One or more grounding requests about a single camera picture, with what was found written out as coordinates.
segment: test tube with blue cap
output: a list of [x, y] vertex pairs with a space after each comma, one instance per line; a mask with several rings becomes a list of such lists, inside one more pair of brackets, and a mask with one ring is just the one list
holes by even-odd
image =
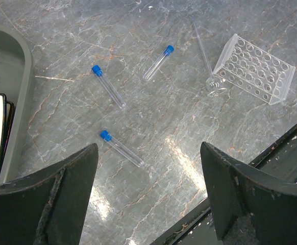
[[159, 58], [153, 63], [153, 65], [147, 70], [147, 72], [144, 74], [143, 79], [145, 81], [149, 81], [154, 74], [157, 72], [157, 70], [161, 67], [161, 65], [164, 63], [166, 58], [171, 55], [171, 53], [174, 51], [174, 47], [169, 45], [164, 52], [159, 56]]
[[121, 144], [118, 140], [112, 137], [107, 130], [103, 130], [100, 133], [102, 139], [115, 148], [119, 153], [121, 153], [124, 157], [128, 158], [132, 163], [134, 163], [137, 167], [143, 167], [144, 162], [138, 156], [136, 156], [130, 149]]
[[121, 98], [120, 94], [113, 87], [109, 78], [103, 73], [101, 68], [98, 65], [95, 65], [92, 67], [92, 71], [97, 76], [97, 78], [99, 79], [99, 81], [103, 85], [103, 87], [107, 90], [107, 92], [111, 95], [111, 97], [117, 103], [117, 105], [120, 108], [124, 108], [126, 106], [125, 101]]

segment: transparent acrylic rack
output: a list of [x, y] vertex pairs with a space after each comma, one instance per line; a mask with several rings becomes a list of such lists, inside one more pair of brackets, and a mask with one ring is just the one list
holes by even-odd
[[213, 73], [274, 105], [286, 99], [295, 69], [235, 34]]

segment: marble table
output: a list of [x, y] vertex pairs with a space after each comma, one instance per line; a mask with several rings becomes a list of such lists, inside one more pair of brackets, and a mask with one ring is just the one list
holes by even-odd
[[[212, 66], [234, 33], [296, 66], [286, 101], [270, 106], [234, 86], [207, 97], [190, 16]], [[98, 144], [81, 244], [150, 244], [206, 198], [202, 141], [248, 163], [297, 123], [297, 1], [0, 0], [0, 24], [22, 35], [34, 56], [19, 177]], [[174, 53], [144, 82], [169, 44]], [[124, 110], [92, 74], [95, 64], [126, 100]], [[146, 168], [104, 143], [103, 128]]]

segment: round hole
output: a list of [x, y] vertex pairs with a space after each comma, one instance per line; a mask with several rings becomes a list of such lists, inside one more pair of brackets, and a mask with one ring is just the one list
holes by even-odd
[[263, 85], [260, 79], [255, 79], [254, 83], [256, 86], [260, 86], [260, 87]]
[[235, 66], [233, 64], [228, 65], [228, 70], [234, 70]]
[[251, 73], [255, 73], [256, 72], [256, 68], [253, 65], [250, 65], [249, 70]]
[[244, 71], [242, 69], [237, 69], [236, 73], [237, 75], [242, 76], [244, 74]]
[[237, 56], [233, 55], [233, 56], [231, 56], [231, 60], [232, 60], [232, 62], [236, 63], [238, 58], [237, 58]]
[[264, 89], [265, 89], [266, 91], [270, 91], [270, 90], [271, 90], [271, 86], [268, 85], [268, 84], [264, 84]]
[[261, 63], [261, 67], [263, 70], [269, 70], [269, 66], [265, 62]]
[[271, 72], [273, 75], [276, 75], [276, 74], [277, 74], [277, 69], [275, 69], [274, 67], [270, 67], [270, 72]]
[[245, 41], [242, 40], [242, 39], [239, 39], [238, 40], [238, 45], [241, 46], [241, 47], [245, 46]]
[[270, 61], [270, 60], [271, 60], [271, 56], [268, 55], [268, 54], [266, 54], [266, 55], [264, 55], [264, 59], [265, 59], [266, 61]]
[[266, 79], [267, 79], [267, 81], [269, 83], [273, 83], [275, 81], [275, 79], [273, 78], [273, 76], [267, 76]]
[[275, 89], [275, 90], [273, 91], [273, 94], [274, 94], [275, 96], [279, 96], [279, 95], [280, 95], [280, 91], [279, 91], [278, 89]]
[[286, 64], [282, 64], [282, 65], [281, 65], [281, 68], [282, 68], [283, 70], [288, 70], [289, 67], [288, 67], [288, 65], [286, 65]]
[[262, 71], [262, 70], [259, 70], [259, 71], [257, 72], [257, 75], [258, 75], [259, 77], [261, 77], [261, 78], [265, 77], [265, 73], [264, 73], [264, 71]]
[[246, 66], [247, 66], [246, 61], [242, 60], [242, 61], [240, 62], [240, 66], [241, 66], [242, 68], [246, 68]]
[[277, 86], [278, 86], [279, 88], [281, 88], [281, 87], [282, 87], [282, 85], [283, 85], [283, 84], [282, 84], [282, 82], [281, 82], [281, 81], [278, 81], [278, 82], [277, 82]]
[[279, 77], [280, 77], [281, 79], [285, 79], [285, 78], [286, 78], [286, 73], [281, 72], [280, 75], [279, 75]]
[[241, 48], [240, 47], [235, 47], [235, 53], [240, 54], [241, 53]]
[[253, 58], [252, 58], [252, 62], [253, 62], [253, 64], [255, 64], [255, 65], [258, 65], [258, 64], [260, 63], [259, 59], [256, 58], [256, 57], [253, 57]]
[[262, 51], [260, 51], [260, 50], [255, 50], [255, 54], [256, 54], [257, 56], [261, 56], [261, 55], [262, 55]]
[[250, 55], [248, 52], [245, 52], [245, 53], [244, 53], [244, 58], [245, 58], [245, 59], [248, 60], [250, 57], [251, 57], [251, 55]]
[[252, 77], [251, 74], [246, 74], [245, 78], [246, 78], [247, 81], [253, 80], [253, 77]]
[[250, 44], [247, 44], [247, 45], [246, 45], [246, 49], [247, 49], [248, 51], [253, 51], [254, 47], [253, 47], [252, 45], [250, 45]]
[[277, 59], [273, 59], [273, 60], [272, 60], [272, 63], [273, 63], [273, 65], [275, 65], [275, 66], [280, 65], [280, 61], [277, 60]]

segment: blue cap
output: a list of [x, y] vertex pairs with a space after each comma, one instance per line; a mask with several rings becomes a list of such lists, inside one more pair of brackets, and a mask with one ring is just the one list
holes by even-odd
[[102, 76], [103, 75], [103, 71], [101, 71], [101, 68], [98, 65], [95, 65], [92, 67], [92, 71], [98, 76]]
[[105, 141], [110, 141], [112, 139], [112, 136], [109, 134], [108, 131], [106, 130], [103, 130], [101, 133], [100, 133], [100, 136], [102, 139], [104, 139]]
[[171, 55], [171, 53], [172, 53], [174, 50], [175, 50], [174, 47], [172, 47], [171, 45], [169, 45], [169, 46], [165, 49], [164, 54], [165, 54], [166, 56], [169, 56], [169, 55]]

